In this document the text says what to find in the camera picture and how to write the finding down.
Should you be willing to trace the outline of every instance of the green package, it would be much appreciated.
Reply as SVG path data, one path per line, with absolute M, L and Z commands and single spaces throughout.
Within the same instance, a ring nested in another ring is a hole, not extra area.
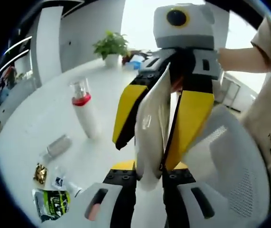
M 34 189 L 32 194 L 42 222 L 56 220 L 69 210 L 70 194 L 67 191 Z

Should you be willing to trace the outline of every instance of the white flower pot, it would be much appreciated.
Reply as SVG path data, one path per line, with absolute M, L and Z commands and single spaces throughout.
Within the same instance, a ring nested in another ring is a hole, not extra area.
M 117 67 L 118 65 L 118 54 L 110 54 L 107 56 L 107 58 L 105 59 L 105 63 L 106 66 L 108 68 L 113 68 L 113 67 Z

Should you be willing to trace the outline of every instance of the black camera lens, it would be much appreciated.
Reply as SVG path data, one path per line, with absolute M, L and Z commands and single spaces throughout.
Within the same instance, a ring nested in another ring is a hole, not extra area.
M 173 9 L 167 14 L 168 22 L 173 26 L 182 26 L 187 21 L 187 16 L 184 12 Z

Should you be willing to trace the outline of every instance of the beige shirt sleeve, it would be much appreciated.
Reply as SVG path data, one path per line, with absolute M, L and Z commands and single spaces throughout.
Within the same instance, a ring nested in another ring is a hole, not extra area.
M 263 19 L 251 43 L 264 51 L 271 61 L 271 22 L 267 18 Z

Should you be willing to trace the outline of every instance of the green leaves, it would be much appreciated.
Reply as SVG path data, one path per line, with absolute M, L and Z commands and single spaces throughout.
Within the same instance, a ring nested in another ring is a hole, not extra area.
M 109 54 L 119 54 L 122 56 L 129 54 L 127 50 L 128 41 L 125 40 L 125 35 L 111 31 L 106 31 L 106 35 L 106 38 L 93 44 L 94 53 L 100 55 L 103 60 L 105 60 Z

